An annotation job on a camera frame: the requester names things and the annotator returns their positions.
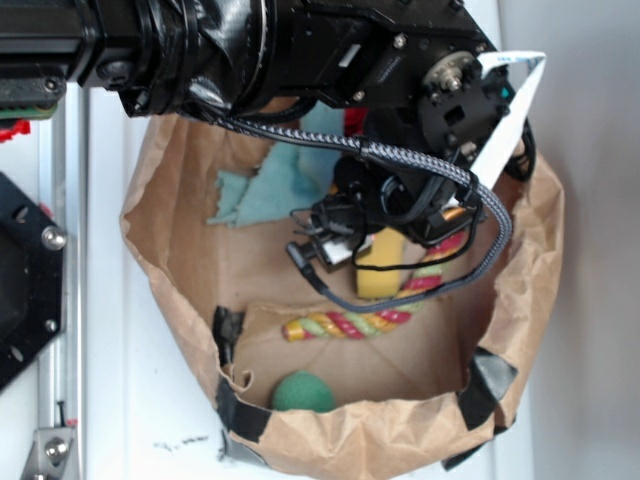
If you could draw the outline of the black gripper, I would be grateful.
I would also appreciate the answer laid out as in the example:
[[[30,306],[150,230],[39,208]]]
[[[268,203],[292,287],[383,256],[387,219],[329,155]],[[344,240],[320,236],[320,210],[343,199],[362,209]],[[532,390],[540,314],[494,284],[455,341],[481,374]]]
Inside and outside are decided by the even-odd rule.
[[[399,232],[423,248],[440,244],[456,233],[466,233],[467,250],[483,220],[478,183],[463,183],[442,169],[424,170],[407,164],[405,150],[357,136],[356,150],[334,169],[336,192],[309,209],[301,222],[308,242],[291,242],[286,251],[298,270],[313,272],[317,259],[332,271],[345,263],[356,269],[383,229]]]

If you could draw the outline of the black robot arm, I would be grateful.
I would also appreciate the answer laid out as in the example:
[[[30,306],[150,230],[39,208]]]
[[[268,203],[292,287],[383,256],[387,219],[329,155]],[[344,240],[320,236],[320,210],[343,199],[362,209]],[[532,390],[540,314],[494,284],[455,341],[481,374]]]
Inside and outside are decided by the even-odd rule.
[[[301,271],[390,227],[432,247],[511,224],[480,157],[515,97],[461,1],[5,1],[1,130],[53,115],[70,83],[116,92],[132,117],[175,113],[341,150]]]

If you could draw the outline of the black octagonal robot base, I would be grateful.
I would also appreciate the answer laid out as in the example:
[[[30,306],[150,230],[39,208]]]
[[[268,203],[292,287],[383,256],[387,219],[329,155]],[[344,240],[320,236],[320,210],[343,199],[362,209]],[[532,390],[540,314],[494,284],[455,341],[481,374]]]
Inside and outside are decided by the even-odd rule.
[[[61,329],[65,232],[1,176],[1,388]]]

